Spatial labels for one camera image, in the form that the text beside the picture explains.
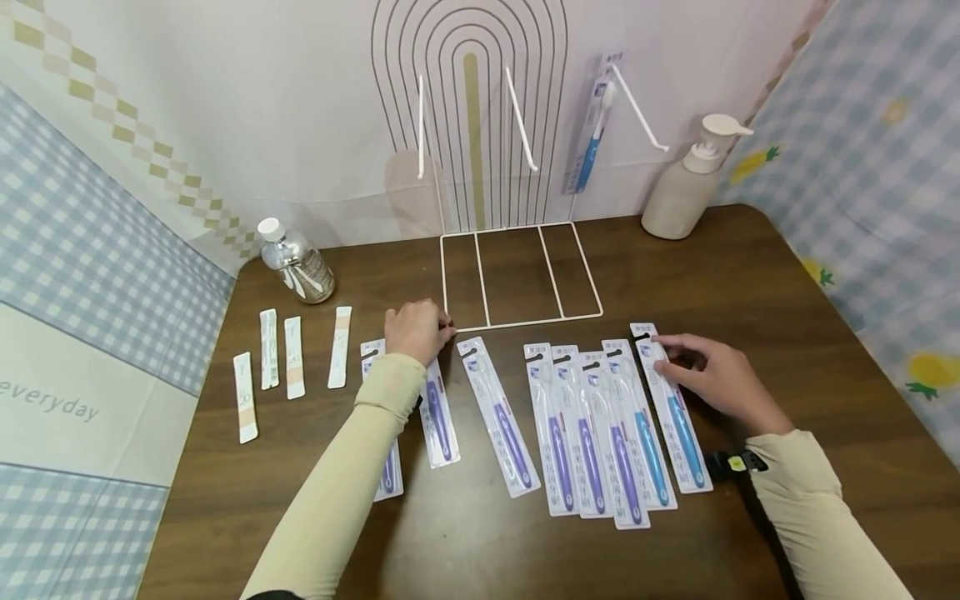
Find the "right hand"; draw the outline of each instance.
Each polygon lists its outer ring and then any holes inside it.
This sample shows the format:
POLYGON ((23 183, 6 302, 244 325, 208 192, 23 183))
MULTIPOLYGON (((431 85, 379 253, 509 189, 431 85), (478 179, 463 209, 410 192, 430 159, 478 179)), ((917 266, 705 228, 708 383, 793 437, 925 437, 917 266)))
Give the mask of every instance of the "right hand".
POLYGON ((429 367, 457 329, 434 301, 424 299, 407 302, 399 312, 388 310, 383 333, 387 352, 406 354, 429 367))
POLYGON ((657 361, 654 368, 716 410, 740 420, 749 435, 782 435, 793 431, 793 423, 763 387, 740 350, 689 333, 656 336, 653 341, 663 344, 668 355, 684 350, 692 352, 695 356, 692 369, 662 360, 657 361))

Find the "arm sleeve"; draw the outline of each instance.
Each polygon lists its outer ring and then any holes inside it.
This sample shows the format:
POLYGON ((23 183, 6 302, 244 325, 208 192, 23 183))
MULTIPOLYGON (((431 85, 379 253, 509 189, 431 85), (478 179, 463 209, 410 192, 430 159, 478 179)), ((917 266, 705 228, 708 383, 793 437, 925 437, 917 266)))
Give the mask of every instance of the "arm sleeve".
POLYGON ((373 364, 353 412, 287 508, 241 598, 272 590, 304 600, 333 597, 425 380, 426 369, 409 356, 387 354, 373 364))
POLYGON ((912 598, 843 501, 840 480, 813 435, 763 435, 747 447, 769 470, 752 474, 806 600, 912 598))

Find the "beige pump bottle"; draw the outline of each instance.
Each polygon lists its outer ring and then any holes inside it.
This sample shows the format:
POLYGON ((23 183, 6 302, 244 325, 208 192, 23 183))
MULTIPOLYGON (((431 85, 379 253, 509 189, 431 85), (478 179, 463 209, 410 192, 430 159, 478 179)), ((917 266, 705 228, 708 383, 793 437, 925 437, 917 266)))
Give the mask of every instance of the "beige pump bottle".
POLYGON ((726 114, 708 114, 700 122, 703 139, 684 159, 673 163, 660 176, 640 223, 652 235, 667 240, 685 238, 707 210, 719 182, 720 159, 736 135, 753 130, 726 114))

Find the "left hand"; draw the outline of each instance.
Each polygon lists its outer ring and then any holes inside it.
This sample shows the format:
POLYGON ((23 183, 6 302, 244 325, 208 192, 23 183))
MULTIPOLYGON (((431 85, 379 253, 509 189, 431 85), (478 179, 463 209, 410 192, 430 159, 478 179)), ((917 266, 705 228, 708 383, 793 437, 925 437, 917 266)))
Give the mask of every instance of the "left hand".
POLYGON ((399 312, 391 308, 383 331, 387 352, 406 354, 424 367, 428 367, 457 334, 453 320, 431 299, 407 302, 399 312))

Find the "brown table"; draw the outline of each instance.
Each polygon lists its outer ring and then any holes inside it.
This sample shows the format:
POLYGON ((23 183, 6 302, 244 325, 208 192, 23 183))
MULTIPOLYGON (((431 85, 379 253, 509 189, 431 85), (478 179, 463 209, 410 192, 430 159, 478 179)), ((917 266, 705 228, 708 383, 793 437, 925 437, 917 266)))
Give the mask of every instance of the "brown table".
MULTIPOLYGON (((853 513, 916 597, 957 597, 960 476, 761 213, 712 208, 683 242, 647 235, 636 218, 582 223, 579 231, 606 314, 483 334, 538 470, 522 344, 596 349, 602 339, 626 337, 630 321, 724 340, 747 352, 794 422, 817 435, 853 513)), ((536 231, 480 240, 493 321, 551 316, 536 231)), ((592 312, 565 228, 548 229, 547 243, 564 309, 592 312)), ((460 327, 479 324, 483 314, 474 254, 472 237, 447 241, 450 312, 460 327)), ((241 271, 141 599, 238 596, 349 415, 360 386, 359 344, 381 337, 385 309, 442 297, 436 239, 325 256, 339 287, 319 306, 298 304, 260 261, 241 271), (338 304, 353 306, 348 381, 329 391, 338 304), (307 396, 288 401, 283 385, 260 392, 254 369, 260 437, 241 446, 231 357, 250 350, 259 364, 257 313, 269 307, 281 319, 303 317, 307 396)), ((615 531, 606 520, 551 518, 543 491, 510 499, 459 358, 447 348, 441 362, 463 460, 431 470, 420 420, 410 421, 399 441, 406 494, 373 506, 338 598, 786 597, 774 553, 733 484, 682 495, 679 510, 654 513, 653 528, 639 532, 615 531)), ((719 421, 697 404, 704 450, 730 447, 719 421)))

